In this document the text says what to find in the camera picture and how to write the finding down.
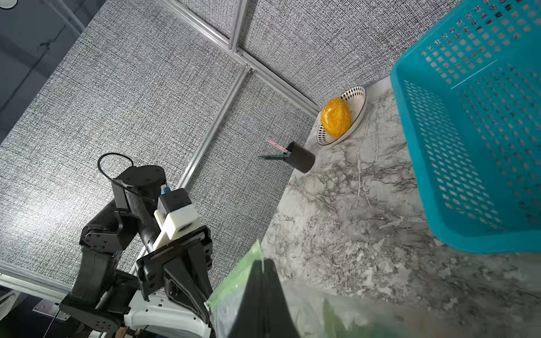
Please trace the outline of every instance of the teal plastic basket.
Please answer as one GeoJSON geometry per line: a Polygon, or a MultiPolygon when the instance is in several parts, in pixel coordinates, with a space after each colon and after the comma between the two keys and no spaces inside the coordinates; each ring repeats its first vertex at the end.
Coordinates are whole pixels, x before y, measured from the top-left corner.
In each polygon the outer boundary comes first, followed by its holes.
{"type": "Polygon", "coordinates": [[[457,249],[541,251],[540,14],[464,1],[391,72],[428,224],[457,249]]]}

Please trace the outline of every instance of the gray fabric wall panel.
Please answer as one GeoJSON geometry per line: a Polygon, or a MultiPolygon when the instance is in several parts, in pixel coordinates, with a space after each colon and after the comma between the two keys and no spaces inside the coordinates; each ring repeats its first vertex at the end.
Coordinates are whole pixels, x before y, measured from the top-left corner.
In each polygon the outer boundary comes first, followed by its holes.
{"type": "Polygon", "coordinates": [[[393,64],[459,0],[257,0],[241,47],[323,107],[393,64]]]}
{"type": "Polygon", "coordinates": [[[214,241],[214,287],[256,239],[263,239],[293,168],[258,161],[275,154],[265,140],[304,144],[314,124],[280,94],[248,75],[187,187],[214,241]]]}
{"type": "Polygon", "coordinates": [[[161,165],[174,186],[239,68],[153,1],[108,0],[0,145],[0,260],[72,283],[81,229],[113,196],[97,158],[161,165]]]}
{"type": "Polygon", "coordinates": [[[177,0],[226,37],[231,36],[236,0],[177,0]]]}

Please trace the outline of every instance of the marble countertop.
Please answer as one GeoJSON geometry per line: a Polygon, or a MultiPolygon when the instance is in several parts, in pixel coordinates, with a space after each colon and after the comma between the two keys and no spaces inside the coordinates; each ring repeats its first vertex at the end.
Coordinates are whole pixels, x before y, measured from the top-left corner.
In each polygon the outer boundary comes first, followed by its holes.
{"type": "Polygon", "coordinates": [[[262,242],[280,277],[424,310],[471,336],[541,336],[541,256],[474,255],[438,240],[389,79],[367,92],[351,137],[322,148],[312,129],[315,165],[294,171],[262,242]]]}

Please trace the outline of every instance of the pink pen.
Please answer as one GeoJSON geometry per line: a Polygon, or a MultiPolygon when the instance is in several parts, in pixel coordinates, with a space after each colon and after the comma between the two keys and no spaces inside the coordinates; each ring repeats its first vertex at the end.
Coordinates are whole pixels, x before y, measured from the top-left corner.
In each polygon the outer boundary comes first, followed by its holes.
{"type": "Polygon", "coordinates": [[[272,138],[268,138],[267,139],[267,143],[274,146],[276,149],[286,153],[286,154],[289,154],[290,151],[287,150],[286,148],[282,147],[281,145],[279,145],[278,143],[276,143],[272,138]]]}

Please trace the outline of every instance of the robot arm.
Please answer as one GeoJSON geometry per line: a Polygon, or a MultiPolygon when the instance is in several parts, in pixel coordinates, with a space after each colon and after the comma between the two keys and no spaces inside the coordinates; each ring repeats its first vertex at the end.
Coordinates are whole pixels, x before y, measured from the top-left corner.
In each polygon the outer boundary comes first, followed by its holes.
{"type": "Polygon", "coordinates": [[[212,240],[206,227],[197,228],[199,217],[187,193],[161,195],[166,176],[157,165],[132,165],[111,181],[114,200],[81,231],[81,266],[60,309],[94,330],[115,332],[125,325],[138,290],[148,302],[165,287],[168,302],[190,309],[209,325],[204,302],[212,293],[207,275],[212,240]],[[188,224],[179,217],[184,214],[191,215],[188,224]],[[149,254],[137,260],[133,276],[116,267],[137,233],[149,254]]]}

